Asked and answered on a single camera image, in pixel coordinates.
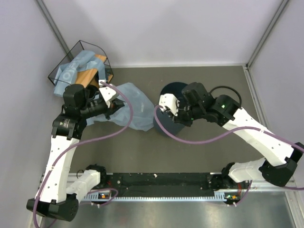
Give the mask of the dark blue trash bin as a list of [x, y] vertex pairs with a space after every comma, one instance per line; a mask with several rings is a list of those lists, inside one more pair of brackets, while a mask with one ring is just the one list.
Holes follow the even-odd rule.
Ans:
[[[164, 94], [173, 94], [177, 97], [177, 99], [180, 101], [181, 104], [184, 104], [184, 99], [182, 96], [182, 89], [187, 86], [188, 84], [183, 82], [173, 82], [167, 84], [160, 92], [160, 95]], [[167, 115], [163, 114], [160, 109], [157, 110], [157, 117], [163, 127], [171, 134], [177, 135], [185, 126], [180, 123], [174, 123], [173, 120]], [[157, 124], [155, 118], [153, 119], [153, 126], [156, 129], [156, 131], [164, 136], [167, 136], [167, 134], [161, 129], [161, 127]]]

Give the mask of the light blue printed trash bag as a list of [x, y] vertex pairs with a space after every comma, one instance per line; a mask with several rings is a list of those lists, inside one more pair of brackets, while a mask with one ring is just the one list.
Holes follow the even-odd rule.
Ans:
[[65, 88], [76, 82], [78, 73], [91, 69], [98, 71], [99, 80], [108, 79], [104, 62], [93, 51], [82, 50], [70, 63], [60, 65], [54, 78], [54, 95], [62, 97]]

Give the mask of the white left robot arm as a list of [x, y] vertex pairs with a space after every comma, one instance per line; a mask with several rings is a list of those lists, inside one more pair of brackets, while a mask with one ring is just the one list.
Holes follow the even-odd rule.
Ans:
[[80, 202], [94, 187], [103, 188], [108, 177], [104, 167], [91, 165], [84, 174], [67, 185], [71, 162], [78, 146], [113, 137], [113, 134], [81, 141], [87, 119], [104, 114], [106, 117], [124, 107], [117, 97], [122, 93], [112, 84], [99, 81], [99, 87], [89, 89], [82, 84], [72, 84], [63, 92], [61, 113], [52, 123], [50, 154], [42, 183], [36, 196], [27, 201], [32, 212], [34, 227], [37, 217], [72, 221]]

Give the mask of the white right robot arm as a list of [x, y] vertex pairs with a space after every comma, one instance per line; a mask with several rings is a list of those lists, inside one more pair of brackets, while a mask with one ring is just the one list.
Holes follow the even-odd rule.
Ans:
[[228, 164], [222, 170], [221, 179], [227, 188], [250, 180], [266, 180], [285, 187], [304, 153], [302, 144], [284, 142], [251, 117], [240, 101], [228, 95], [213, 97], [202, 83], [186, 85], [180, 96], [163, 95], [160, 103], [170, 112], [174, 122], [185, 126], [191, 126], [198, 119], [215, 123], [228, 133], [235, 133], [263, 155], [256, 161]]

